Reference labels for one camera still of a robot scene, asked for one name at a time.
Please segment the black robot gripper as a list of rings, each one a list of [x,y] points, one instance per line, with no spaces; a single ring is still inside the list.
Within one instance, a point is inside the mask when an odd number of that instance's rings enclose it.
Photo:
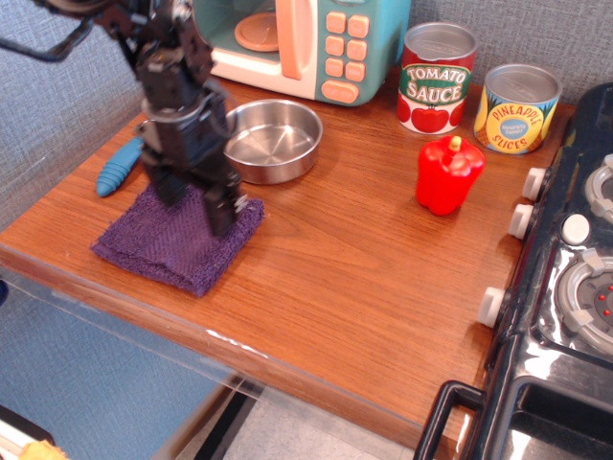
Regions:
[[[166,206],[179,203],[187,188],[203,191],[211,233],[223,237],[244,207],[241,179],[225,156],[234,134],[227,120],[226,98],[207,92],[189,106],[156,108],[143,100],[147,119],[137,132],[150,184]]]

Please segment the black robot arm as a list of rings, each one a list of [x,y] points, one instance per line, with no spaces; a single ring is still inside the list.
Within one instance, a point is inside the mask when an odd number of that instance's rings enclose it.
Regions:
[[[144,91],[140,157],[168,207],[188,186],[201,190],[211,232],[225,235],[244,200],[224,149],[232,135],[226,95],[212,80],[212,46],[197,29],[189,1],[41,1],[51,13],[80,20],[61,45],[67,52],[98,25],[121,47]]]

